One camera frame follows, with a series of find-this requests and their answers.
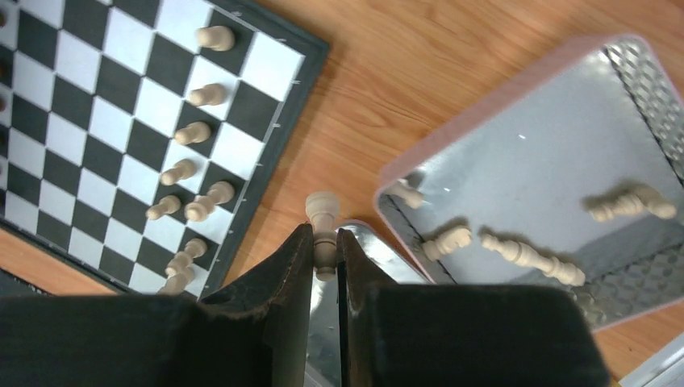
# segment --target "chessboard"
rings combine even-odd
[[[186,292],[220,287],[328,45],[248,0],[0,0],[2,225],[121,291],[155,293],[185,244],[208,246]],[[227,51],[200,48],[224,26]],[[223,103],[195,106],[218,83]],[[209,139],[175,131],[202,122]],[[162,185],[180,160],[190,178]],[[226,181],[234,197],[203,222],[146,210],[183,206]]]

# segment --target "silver tray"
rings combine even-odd
[[[587,278],[566,288],[594,328],[684,295],[684,109],[640,37],[583,37],[539,60],[381,172],[377,211],[436,283],[563,287],[480,246],[494,231],[572,261]],[[398,179],[425,195],[417,209],[382,192]],[[597,223],[587,198],[645,183],[679,209]],[[439,262],[420,244],[467,224],[475,240]]]

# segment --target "wooden table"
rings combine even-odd
[[[343,218],[392,240],[371,204],[378,170],[570,36],[642,35],[684,89],[683,0],[257,1],[332,49],[227,283],[306,220],[304,199],[316,190],[335,191]],[[106,292],[9,235],[0,243],[0,266],[47,291]],[[682,331],[684,303],[596,338],[621,377]]]

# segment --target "chess piece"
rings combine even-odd
[[[385,189],[384,194],[400,197],[410,208],[415,209],[423,204],[423,194],[417,189],[409,187],[403,181],[396,181],[393,185],[390,185],[389,188]]]
[[[226,181],[219,181],[209,187],[206,196],[197,196],[194,202],[186,206],[186,218],[193,222],[206,220],[214,212],[217,204],[222,204],[233,199],[235,189]]]
[[[195,36],[200,47],[214,51],[227,51],[235,45],[233,31],[224,26],[199,28]]]
[[[195,258],[198,258],[206,252],[206,243],[200,238],[193,238],[186,243],[182,252],[177,252],[173,259],[166,265],[165,273],[168,277],[175,276],[182,272],[185,268],[192,265]]]
[[[181,200],[173,195],[164,196],[159,203],[151,206],[145,216],[149,220],[157,220],[165,214],[173,214],[181,208]]]
[[[206,141],[211,135],[211,130],[209,125],[197,121],[196,123],[191,123],[187,127],[184,127],[173,135],[173,138],[180,145],[187,145],[191,143],[201,143]]]
[[[190,92],[188,102],[195,106],[220,105],[226,99],[226,89],[218,83],[212,83]]]
[[[337,232],[333,227],[340,214],[340,201],[332,192],[315,192],[307,198],[305,211],[314,228],[316,278],[330,281],[337,266]]]
[[[472,241],[473,235],[468,227],[458,226],[423,243],[423,250],[429,260],[437,262],[442,256],[451,254],[457,248],[468,246]]]
[[[584,285],[585,274],[574,264],[560,262],[555,256],[546,258],[531,246],[514,240],[500,241],[489,234],[481,235],[480,240],[484,248],[499,252],[505,260],[518,266],[538,268],[546,277],[556,278],[564,285]]]
[[[185,180],[193,176],[197,172],[197,167],[190,159],[183,159],[173,165],[173,168],[164,171],[161,174],[159,181],[163,185],[174,185],[181,180]]]
[[[192,268],[184,268],[179,273],[166,279],[164,286],[159,289],[157,294],[180,294],[186,289],[186,286],[194,280],[194,272]]]

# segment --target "fallen chess piece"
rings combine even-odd
[[[185,268],[189,268],[196,258],[203,256],[206,252],[206,243],[200,238],[193,238],[186,243],[182,252],[177,252],[166,265],[165,273],[167,276],[175,276]]]
[[[235,45],[233,31],[224,26],[199,28],[195,33],[200,47],[210,48],[214,51],[227,51]]]
[[[531,246],[514,240],[500,241],[489,234],[480,235],[480,240],[484,248],[499,252],[505,260],[518,266],[538,268],[546,277],[556,278],[564,285],[584,285],[584,272],[574,264],[560,262],[555,256],[547,258]]]
[[[423,194],[417,189],[409,187],[403,181],[396,181],[384,191],[385,195],[393,195],[403,199],[410,208],[418,208],[423,204]]]
[[[219,181],[209,187],[206,196],[197,196],[194,202],[186,206],[186,218],[193,222],[202,222],[214,212],[217,204],[233,199],[235,189],[226,181]]]
[[[314,267],[316,278],[330,281],[337,267],[337,232],[335,219],[340,214],[340,201],[332,192],[315,192],[305,204],[307,217],[314,228]]]
[[[197,167],[190,159],[183,159],[178,161],[173,167],[164,171],[159,177],[159,181],[163,185],[174,185],[181,180],[192,177],[197,172]]]
[[[188,102],[195,106],[220,105],[225,100],[226,90],[218,83],[192,90],[188,96]]]
[[[145,217],[149,220],[157,220],[165,214],[173,214],[181,209],[181,200],[173,195],[164,196],[157,204],[151,206]]]
[[[647,185],[639,185],[615,200],[599,203],[588,212],[597,222],[606,222],[616,215],[634,216],[644,210],[661,219],[672,219],[677,215],[677,207]]]
[[[164,286],[159,289],[157,294],[180,294],[186,289],[186,286],[194,280],[194,272],[192,268],[184,268],[179,273],[166,279]]]
[[[196,123],[191,123],[187,127],[179,129],[173,135],[173,138],[180,145],[196,144],[201,143],[209,139],[211,135],[211,130],[209,125],[197,121]]]
[[[425,255],[432,262],[437,262],[442,256],[451,254],[457,248],[468,246],[473,241],[473,234],[468,227],[458,226],[439,234],[433,240],[423,243]]]

